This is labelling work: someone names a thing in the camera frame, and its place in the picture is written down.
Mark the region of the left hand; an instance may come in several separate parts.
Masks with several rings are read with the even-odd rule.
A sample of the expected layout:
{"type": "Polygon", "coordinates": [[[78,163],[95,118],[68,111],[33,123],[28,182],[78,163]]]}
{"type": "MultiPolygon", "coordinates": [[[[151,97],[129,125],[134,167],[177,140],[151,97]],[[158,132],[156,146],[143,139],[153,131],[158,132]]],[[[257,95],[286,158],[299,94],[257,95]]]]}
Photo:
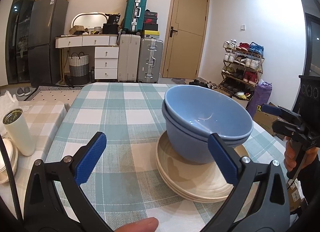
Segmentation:
{"type": "Polygon", "coordinates": [[[159,221],[154,217],[150,217],[121,226],[115,232],[155,232],[158,225],[159,221]]]}

